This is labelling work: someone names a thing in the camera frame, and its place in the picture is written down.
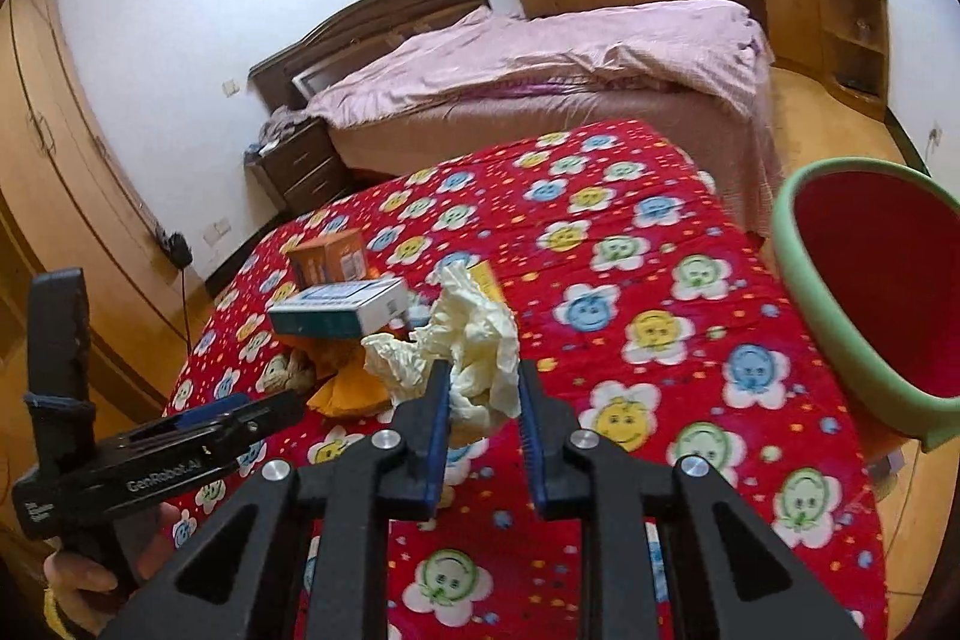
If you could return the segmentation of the person's left hand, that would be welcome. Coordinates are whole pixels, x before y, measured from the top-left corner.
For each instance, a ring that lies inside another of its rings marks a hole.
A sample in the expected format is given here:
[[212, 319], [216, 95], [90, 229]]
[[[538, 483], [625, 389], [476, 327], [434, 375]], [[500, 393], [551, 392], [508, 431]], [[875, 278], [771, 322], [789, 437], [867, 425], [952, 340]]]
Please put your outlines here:
[[[171, 503], [160, 505], [160, 531], [146, 546], [137, 562], [137, 572], [145, 580], [156, 575], [174, 554], [167, 528], [179, 518]], [[96, 638], [112, 612], [99, 611], [88, 603], [90, 594], [110, 594], [117, 588], [114, 573], [81, 555], [55, 551], [44, 560], [44, 620], [59, 638]]]

